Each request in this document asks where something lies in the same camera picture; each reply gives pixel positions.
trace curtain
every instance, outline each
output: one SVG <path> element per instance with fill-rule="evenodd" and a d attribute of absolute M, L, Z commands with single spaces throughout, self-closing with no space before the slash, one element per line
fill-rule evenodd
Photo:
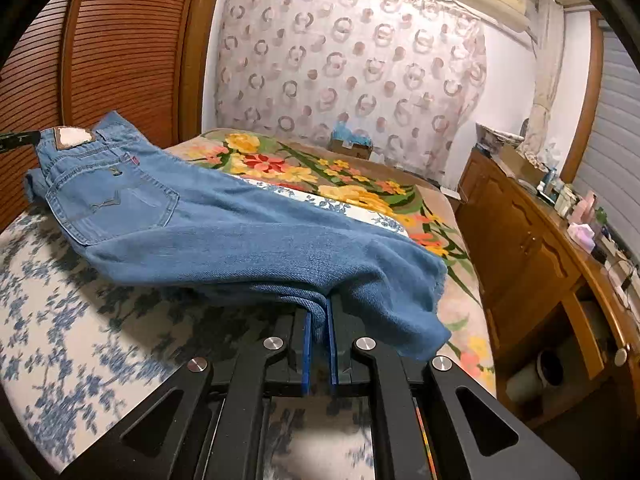
<path fill-rule="evenodd" d="M 536 86 L 525 139 L 518 147 L 520 153 L 535 165 L 538 153 L 545 145 L 551 107 L 560 79 L 563 51 L 564 9 L 555 0 L 539 0 Z"/>
<path fill-rule="evenodd" d="M 220 126 L 326 148 L 344 121 L 435 180 L 486 79 L 482 22 L 436 0 L 227 0 L 218 52 Z"/>

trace window blind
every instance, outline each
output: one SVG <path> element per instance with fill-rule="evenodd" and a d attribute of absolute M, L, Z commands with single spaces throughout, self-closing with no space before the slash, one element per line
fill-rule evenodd
<path fill-rule="evenodd" d="M 640 256 L 640 73 L 606 22 L 600 97 L 587 148 L 574 180 L 592 189 L 607 223 Z"/>

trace blue denim jeans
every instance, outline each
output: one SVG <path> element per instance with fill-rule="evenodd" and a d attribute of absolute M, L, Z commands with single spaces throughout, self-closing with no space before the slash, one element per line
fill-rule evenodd
<path fill-rule="evenodd" d="M 189 286 L 220 306 L 297 304 L 316 339 L 337 293 L 369 335 L 402 354 L 428 358 L 449 338 L 436 317 L 446 266 L 412 240 L 191 165 L 116 112 L 94 133 L 58 150 L 44 130 L 26 192 L 114 282 Z"/>

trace white and blue floral sheet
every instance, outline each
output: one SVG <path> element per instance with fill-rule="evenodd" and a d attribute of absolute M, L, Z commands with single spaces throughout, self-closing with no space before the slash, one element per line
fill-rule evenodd
<path fill-rule="evenodd" d="M 406 235 L 380 213 L 249 182 Z M 114 285 L 73 251 L 42 209 L 0 234 L 0 254 L 0 382 L 57 471 L 180 364 L 197 355 L 233 357 L 270 335 L 277 315 L 216 308 L 185 289 Z M 365 399 L 274 399 L 267 435 L 265 479 L 374 477 Z"/>

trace bed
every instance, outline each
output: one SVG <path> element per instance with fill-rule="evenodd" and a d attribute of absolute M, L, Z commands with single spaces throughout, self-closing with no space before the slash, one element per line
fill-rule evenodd
<path fill-rule="evenodd" d="M 410 236 L 447 264 L 440 350 L 495 395 L 478 280 L 447 198 L 402 171 L 250 132 L 217 129 L 168 151 L 294 200 Z M 224 240 L 211 243 L 223 244 Z M 188 290 L 116 286 L 32 208 L 0 234 L 0 381 L 30 439 L 62 470 L 191 357 L 233 357 L 273 313 L 210 306 Z M 274 399 L 264 478 L 372 479 L 365 399 Z"/>

